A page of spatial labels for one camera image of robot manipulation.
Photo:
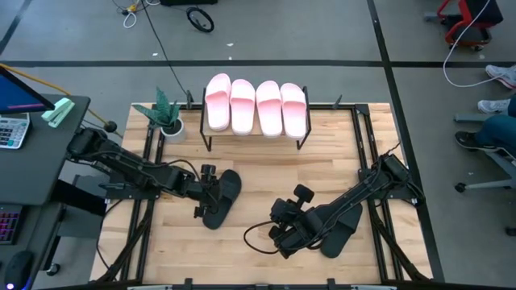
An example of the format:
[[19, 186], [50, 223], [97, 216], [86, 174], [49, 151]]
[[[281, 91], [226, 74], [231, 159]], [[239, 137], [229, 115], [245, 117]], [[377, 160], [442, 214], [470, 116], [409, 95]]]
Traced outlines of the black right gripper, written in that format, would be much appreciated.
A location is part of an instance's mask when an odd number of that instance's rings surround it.
[[298, 184], [294, 189], [296, 201], [286, 201], [277, 198], [273, 203], [270, 219], [275, 226], [268, 235], [273, 240], [278, 252], [285, 259], [297, 252], [297, 248], [311, 247], [313, 236], [302, 221], [305, 212], [302, 210], [304, 203], [311, 203], [314, 192], [303, 184]]

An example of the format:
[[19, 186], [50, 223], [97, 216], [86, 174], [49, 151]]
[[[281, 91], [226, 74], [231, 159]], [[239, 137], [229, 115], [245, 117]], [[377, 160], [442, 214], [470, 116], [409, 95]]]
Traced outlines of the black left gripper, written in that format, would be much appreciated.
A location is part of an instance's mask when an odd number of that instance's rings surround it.
[[202, 177], [198, 178], [202, 193], [200, 194], [199, 206], [194, 208], [193, 217], [203, 218], [210, 208], [218, 207], [218, 179], [215, 176], [216, 167], [213, 164], [201, 166]]

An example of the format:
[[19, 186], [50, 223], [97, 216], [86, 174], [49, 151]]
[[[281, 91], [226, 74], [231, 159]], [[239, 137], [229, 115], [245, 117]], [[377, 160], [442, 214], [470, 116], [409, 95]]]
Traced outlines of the black foam slide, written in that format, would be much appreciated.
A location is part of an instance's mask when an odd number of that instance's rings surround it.
[[358, 204], [338, 219], [331, 232], [322, 241], [320, 251], [324, 256], [333, 259], [341, 254], [349, 238], [356, 232], [362, 212], [363, 207]]
[[211, 230], [218, 229], [227, 215], [242, 188], [242, 180], [237, 172], [227, 169], [217, 180], [217, 184], [210, 186], [210, 197], [202, 222]]

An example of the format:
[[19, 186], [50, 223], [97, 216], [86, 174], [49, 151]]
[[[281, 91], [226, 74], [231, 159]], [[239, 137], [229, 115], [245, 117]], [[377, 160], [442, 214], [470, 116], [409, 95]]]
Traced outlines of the pink foam slide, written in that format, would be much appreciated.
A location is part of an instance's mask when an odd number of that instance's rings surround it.
[[230, 122], [231, 79], [226, 73], [212, 77], [206, 87], [205, 107], [208, 125], [213, 131], [223, 131]]
[[281, 94], [275, 81], [265, 81], [258, 86], [256, 108], [263, 135], [270, 138], [279, 136], [283, 130]]
[[256, 91], [249, 81], [234, 80], [231, 85], [231, 128], [236, 135], [249, 135], [253, 128]]
[[280, 93], [285, 133], [292, 139], [302, 139], [306, 135], [305, 94], [294, 83], [284, 83]]

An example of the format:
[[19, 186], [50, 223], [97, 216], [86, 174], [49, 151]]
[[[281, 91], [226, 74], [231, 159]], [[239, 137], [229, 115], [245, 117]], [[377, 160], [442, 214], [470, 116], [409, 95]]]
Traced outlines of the white plant pot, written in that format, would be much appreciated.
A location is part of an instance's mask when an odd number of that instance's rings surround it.
[[160, 133], [166, 143], [183, 143], [186, 140], [185, 124], [178, 118], [172, 127], [161, 127]]

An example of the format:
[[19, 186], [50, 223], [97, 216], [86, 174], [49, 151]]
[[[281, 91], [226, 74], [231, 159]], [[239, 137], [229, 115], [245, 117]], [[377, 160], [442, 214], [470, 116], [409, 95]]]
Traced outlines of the green leafy plant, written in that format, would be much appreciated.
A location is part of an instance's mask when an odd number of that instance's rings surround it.
[[179, 111], [181, 106], [177, 101], [170, 103], [164, 91], [156, 87], [156, 107], [149, 109], [140, 104], [134, 104], [132, 107], [143, 114], [149, 121], [151, 128], [163, 128], [175, 130], [179, 128]]

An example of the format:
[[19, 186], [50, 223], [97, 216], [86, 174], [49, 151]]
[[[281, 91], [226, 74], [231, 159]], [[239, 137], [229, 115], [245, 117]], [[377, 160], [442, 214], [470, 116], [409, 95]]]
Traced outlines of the black side desk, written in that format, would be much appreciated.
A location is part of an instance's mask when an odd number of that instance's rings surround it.
[[90, 104], [90, 98], [70, 96], [74, 107], [57, 128], [31, 113], [31, 129], [19, 149], [0, 149], [0, 204], [46, 203], [65, 163], [67, 146]]

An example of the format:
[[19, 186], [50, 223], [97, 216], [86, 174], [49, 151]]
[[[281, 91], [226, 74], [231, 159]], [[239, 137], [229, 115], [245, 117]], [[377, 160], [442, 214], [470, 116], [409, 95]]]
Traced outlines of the mint green stapler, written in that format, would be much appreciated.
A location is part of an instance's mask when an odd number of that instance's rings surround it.
[[52, 128], [57, 128], [64, 119], [68, 116], [69, 112], [75, 106], [75, 103], [70, 99], [63, 97], [54, 104], [54, 110], [45, 111], [41, 118]]

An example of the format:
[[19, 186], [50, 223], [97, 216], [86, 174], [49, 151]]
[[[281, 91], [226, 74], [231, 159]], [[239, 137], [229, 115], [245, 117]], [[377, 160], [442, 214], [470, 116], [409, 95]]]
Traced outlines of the person's black shoe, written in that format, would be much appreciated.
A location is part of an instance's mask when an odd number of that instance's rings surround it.
[[454, 135], [455, 141], [463, 148], [469, 151], [487, 151], [495, 152], [499, 148], [492, 145], [482, 145], [477, 142], [475, 134], [467, 131], [457, 131]]

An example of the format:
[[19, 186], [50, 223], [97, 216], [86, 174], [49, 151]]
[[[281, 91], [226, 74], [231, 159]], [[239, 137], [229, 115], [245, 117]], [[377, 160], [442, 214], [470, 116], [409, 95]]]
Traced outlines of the backlit keyboard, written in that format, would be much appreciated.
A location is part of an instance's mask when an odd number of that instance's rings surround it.
[[0, 205], [0, 246], [15, 243], [22, 220], [22, 205]]

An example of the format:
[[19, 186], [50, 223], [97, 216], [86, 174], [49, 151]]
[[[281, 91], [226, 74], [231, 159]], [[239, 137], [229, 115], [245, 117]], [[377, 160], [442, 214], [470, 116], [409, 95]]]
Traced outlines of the grey desk calculator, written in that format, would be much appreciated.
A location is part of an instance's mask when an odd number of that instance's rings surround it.
[[29, 113], [0, 114], [0, 149], [19, 149], [30, 128]]

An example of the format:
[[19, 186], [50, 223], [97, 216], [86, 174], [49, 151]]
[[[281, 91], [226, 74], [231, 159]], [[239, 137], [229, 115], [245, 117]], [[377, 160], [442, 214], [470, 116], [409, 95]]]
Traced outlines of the black computer mouse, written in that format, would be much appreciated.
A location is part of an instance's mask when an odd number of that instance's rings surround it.
[[33, 253], [20, 251], [6, 266], [4, 284], [6, 290], [24, 290], [31, 274]]

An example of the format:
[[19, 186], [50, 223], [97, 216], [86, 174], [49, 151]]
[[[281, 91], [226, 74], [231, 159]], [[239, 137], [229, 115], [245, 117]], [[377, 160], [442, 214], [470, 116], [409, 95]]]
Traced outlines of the computer monitor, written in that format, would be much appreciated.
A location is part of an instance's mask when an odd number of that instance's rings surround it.
[[0, 67], [0, 114], [21, 114], [54, 110], [52, 102]]

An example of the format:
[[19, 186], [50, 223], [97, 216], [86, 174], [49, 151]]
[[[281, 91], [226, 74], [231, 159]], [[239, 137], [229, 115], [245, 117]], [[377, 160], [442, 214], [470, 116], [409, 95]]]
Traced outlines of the grey office chair base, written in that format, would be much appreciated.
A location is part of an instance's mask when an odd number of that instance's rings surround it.
[[[455, 114], [455, 122], [479, 122], [483, 123], [491, 117], [491, 114]], [[507, 150], [500, 149], [494, 152], [486, 152], [505, 173], [509, 175], [508, 180], [496, 180], [479, 184], [465, 184], [458, 183], [455, 185], [455, 190], [458, 193], [463, 193], [469, 189], [516, 189], [516, 157], [511, 155]]]

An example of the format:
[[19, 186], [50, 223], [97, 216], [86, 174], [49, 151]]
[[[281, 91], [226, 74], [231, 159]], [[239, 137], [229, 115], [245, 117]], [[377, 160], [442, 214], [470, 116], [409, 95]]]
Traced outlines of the person's leg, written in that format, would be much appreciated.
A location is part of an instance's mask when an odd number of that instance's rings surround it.
[[516, 157], [516, 94], [504, 114], [491, 114], [475, 133], [477, 142], [503, 148]]

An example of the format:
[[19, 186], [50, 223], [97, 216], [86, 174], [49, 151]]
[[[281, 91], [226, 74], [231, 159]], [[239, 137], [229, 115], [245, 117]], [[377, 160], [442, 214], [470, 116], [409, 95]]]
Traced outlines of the person's grey white shoe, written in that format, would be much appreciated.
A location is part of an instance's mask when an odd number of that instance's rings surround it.
[[480, 100], [477, 103], [477, 109], [483, 114], [504, 114], [510, 106], [510, 99], [504, 100]]

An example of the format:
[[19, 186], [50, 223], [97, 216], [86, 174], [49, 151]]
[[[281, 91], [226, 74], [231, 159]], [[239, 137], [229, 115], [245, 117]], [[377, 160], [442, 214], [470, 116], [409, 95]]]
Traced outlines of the person's white pink shoe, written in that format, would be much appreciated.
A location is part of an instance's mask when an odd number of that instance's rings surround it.
[[487, 75], [501, 82], [508, 89], [516, 89], [516, 64], [510, 67], [500, 67], [489, 64], [485, 67]]

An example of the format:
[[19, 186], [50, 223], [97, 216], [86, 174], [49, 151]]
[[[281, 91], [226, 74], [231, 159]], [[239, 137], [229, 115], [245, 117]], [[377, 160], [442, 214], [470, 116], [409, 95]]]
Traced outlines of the red and black cart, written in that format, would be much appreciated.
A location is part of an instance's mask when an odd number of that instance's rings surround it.
[[444, 14], [452, 0], [444, 0], [436, 12], [426, 12], [425, 22], [437, 22], [446, 28], [444, 41], [449, 49], [454, 46], [484, 49], [492, 40], [490, 28], [500, 24], [504, 17], [497, 0], [457, 0], [458, 14]]

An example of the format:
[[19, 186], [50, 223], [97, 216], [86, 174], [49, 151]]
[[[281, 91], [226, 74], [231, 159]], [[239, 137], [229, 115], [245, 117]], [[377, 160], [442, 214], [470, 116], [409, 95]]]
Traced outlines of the wooden shelf with black frame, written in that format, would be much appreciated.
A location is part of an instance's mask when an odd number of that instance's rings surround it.
[[254, 119], [253, 119], [253, 128], [249, 135], [236, 135], [232, 129], [231, 125], [225, 130], [221, 131], [215, 131], [211, 130], [208, 125], [208, 110], [206, 106], [206, 101], [202, 100], [201, 104], [201, 117], [200, 117], [200, 125], [199, 125], [199, 134], [202, 137], [203, 145], [206, 148], [208, 152], [213, 151], [213, 144], [214, 141], [221, 141], [221, 142], [237, 142], [237, 143], [274, 143], [274, 142], [287, 142], [292, 143], [296, 149], [299, 151], [303, 148], [303, 146], [306, 143], [306, 140], [310, 136], [310, 133], [312, 131], [311, 126], [311, 108], [309, 103], [309, 94], [308, 94], [308, 88], [306, 86], [302, 87], [302, 92], [304, 94], [304, 98], [306, 101], [306, 133], [303, 135], [300, 139], [291, 139], [289, 136], [286, 135], [284, 131], [282, 131], [281, 135], [273, 138], [273, 137], [267, 137], [263, 135], [263, 132], [260, 127], [260, 121], [257, 110], [255, 110], [254, 113]]

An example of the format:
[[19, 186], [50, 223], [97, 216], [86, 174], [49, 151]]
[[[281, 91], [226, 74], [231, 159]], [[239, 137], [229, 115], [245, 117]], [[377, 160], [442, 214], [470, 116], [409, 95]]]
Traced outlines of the black metal table frame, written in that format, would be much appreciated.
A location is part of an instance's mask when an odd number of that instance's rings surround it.
[[182, 113], [183, 143], [162, 143], [147, 133], [148, 120], [131, 110], [123, 146], [155, 161], [177, 160], [183, 168], [213, 164], [219, 172], [239, 173], [243, 187], [217, 230], [194, 218], [194, 202], [163, 194], [153, 207], [150, 236], [135, 246], [126, 265], [128, 278], [146, 284], [376, 284], [382, 276], [405, 277], [385, 242], [363, 213], [356, 232], [334, 259], [302, 250], [288, 259], [274, 251], [268, 237], [269, 213], [277, 198], [293, 196], [304, 184], [314, 205], [333, 201], [358, 181], [360, 168], [385, 151], [397, 150], [397, 131], [387, 103], [313, 104], [312, 131], [301, 150], [292, 143], [214, 141], [208, 152], [199, 134], [201, 113]]

